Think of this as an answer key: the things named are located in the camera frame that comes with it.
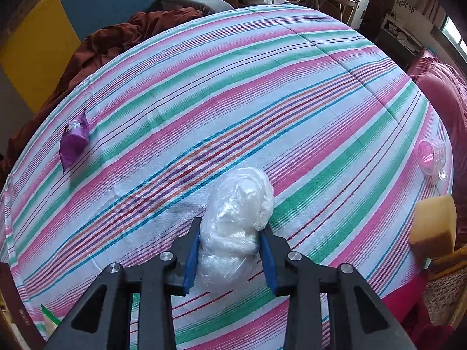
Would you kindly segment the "grey yellow blue headboard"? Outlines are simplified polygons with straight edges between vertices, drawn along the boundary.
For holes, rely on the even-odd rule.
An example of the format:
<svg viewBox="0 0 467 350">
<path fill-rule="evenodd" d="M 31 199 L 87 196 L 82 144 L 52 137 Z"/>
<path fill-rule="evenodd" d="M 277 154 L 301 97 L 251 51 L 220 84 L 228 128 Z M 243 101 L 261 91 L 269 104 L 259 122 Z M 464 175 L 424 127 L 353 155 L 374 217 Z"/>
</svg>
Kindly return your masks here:
<svg viewBox="0 0 467 350">
<path fill-rule="evenodd" d="M 41 0 L 2 48 L 2 69 L 27 107 L 37 112 L 87 35 L 128 21 L 154 1 Z"/>
</svg>

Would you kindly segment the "pink plastic cup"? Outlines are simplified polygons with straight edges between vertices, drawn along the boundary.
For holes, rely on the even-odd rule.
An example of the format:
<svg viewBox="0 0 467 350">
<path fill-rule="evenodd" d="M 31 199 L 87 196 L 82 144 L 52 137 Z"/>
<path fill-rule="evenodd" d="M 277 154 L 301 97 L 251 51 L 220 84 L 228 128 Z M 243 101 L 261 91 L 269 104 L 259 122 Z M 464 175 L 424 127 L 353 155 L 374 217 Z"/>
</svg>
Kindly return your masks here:
<svg viewBox="0 0 467 350">
<path fill-rule="evenodd" d="M 446 144 L 437 137 L 423 138 L 416 148 L 418 164 L 425 175 L 436 180 L 447 178 L 445 166 L 447 161 Z"/>
</svg>

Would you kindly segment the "maroon blanket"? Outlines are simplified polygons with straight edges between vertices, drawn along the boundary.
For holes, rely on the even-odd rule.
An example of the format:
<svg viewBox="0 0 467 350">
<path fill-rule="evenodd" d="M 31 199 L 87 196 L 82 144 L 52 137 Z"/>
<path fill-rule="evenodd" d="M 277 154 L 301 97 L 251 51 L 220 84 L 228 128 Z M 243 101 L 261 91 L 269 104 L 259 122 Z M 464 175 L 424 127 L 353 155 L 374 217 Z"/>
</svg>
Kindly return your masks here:
<svg viewBox="0 0 467 350">
<path fill-rule="evenodd" d="M 16 135 L 9 139 L 6 155 L 1 158 L 1 185 L 6 183 L 8 175 L 32 135 L 77 85 L 118 55 L 141 42 L 205 15 L 204 12 L 193 7 L 139 12 L 127 22 L 110 25 L 85 37 L 71 56 L 51 96 Z"/>
</svg>

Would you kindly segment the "yellow sponge block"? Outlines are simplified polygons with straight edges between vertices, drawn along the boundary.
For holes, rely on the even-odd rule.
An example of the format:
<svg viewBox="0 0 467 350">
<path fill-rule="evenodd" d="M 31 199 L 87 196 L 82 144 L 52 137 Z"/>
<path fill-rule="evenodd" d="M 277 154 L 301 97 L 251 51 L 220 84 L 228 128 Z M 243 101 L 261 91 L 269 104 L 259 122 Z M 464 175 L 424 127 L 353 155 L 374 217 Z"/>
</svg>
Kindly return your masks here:
<svg viewBox="0 0 467 350">
<path fill-rule="evenodd" d="M 449 195 L 418 201 L 408 236 L 408 244 L 417 258 L 436 259 L 454 252 L 457 211 Z"/>
</svg>

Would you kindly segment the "white plastic bag bundle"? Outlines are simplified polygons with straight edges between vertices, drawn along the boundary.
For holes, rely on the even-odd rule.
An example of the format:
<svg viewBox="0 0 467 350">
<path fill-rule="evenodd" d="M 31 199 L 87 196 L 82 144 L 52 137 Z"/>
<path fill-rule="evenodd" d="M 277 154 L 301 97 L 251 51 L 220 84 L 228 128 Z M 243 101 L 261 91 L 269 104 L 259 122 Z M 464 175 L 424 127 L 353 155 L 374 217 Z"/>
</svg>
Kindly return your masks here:
<svg viewBox="0 0 467 350">
<path fill-rule="evenodd" d="M 246 283 L 257 264 L 260 231 L 274 206 L 274 189 L 262 170 L 241 167 L 223 175 L 199 228 L 199 287 L 221 294 Z"/>
</svg>

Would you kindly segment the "purple candy wrapper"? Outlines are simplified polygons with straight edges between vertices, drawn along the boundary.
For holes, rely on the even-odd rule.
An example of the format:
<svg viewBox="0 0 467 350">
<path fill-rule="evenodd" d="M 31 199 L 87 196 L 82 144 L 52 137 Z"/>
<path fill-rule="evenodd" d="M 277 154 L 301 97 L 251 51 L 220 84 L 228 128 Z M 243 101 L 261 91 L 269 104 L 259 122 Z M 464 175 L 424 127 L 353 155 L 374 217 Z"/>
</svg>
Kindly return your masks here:
<svg viewBox="0 0 467 350">
<path fill-rule="evenodd" d="M 82 111 L 65 125 L 62 133 L 59 144 L 59 158 L 64 171 L 73 165 L 88 144 L 89 123 L 86 112 Z"/>
</svg>

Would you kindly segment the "striped pink green bedsheet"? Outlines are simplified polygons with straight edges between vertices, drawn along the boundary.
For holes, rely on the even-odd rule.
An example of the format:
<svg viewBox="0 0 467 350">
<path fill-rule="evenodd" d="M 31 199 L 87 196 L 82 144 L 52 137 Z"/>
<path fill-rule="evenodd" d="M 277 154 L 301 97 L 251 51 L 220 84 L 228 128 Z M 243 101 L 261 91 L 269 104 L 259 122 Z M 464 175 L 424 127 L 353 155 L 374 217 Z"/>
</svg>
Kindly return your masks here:
<svg viewBox="0 0 467 350">
<path fill-rule="evenodd" d="M 65 125 L 89 144 L 66 171 Z M 44 120 L 1 191 L 1 260 L 42 339 L 111 262 L 169 248 L 227 172 L 256 167 L 271 228 L 323 265 L 353 264 L 386 296 L 424 264 L 408 245 L 419 200 L 448 194 L 417 143 L 447 140 L 413 80 L 316 10 L 255 6 L 169 29 L 80 83 Z"/>
</svg>

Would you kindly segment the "red cloth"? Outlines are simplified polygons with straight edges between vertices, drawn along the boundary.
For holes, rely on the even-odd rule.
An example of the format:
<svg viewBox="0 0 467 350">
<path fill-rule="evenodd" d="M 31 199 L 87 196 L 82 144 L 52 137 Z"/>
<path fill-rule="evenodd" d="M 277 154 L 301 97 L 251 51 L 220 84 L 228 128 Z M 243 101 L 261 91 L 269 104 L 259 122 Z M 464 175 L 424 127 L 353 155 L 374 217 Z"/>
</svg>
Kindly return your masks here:
<svg viewBox="0 0 467 350">
<path fill-rule="evenodd" d="M 401 324 L 417 349 L 443 349 L 454 333 L 450 325 L 434 325 L 423 300 L 427 270 L 421 271 L 404 286 L 392 291 L 382 301 Z"/>
</svg>

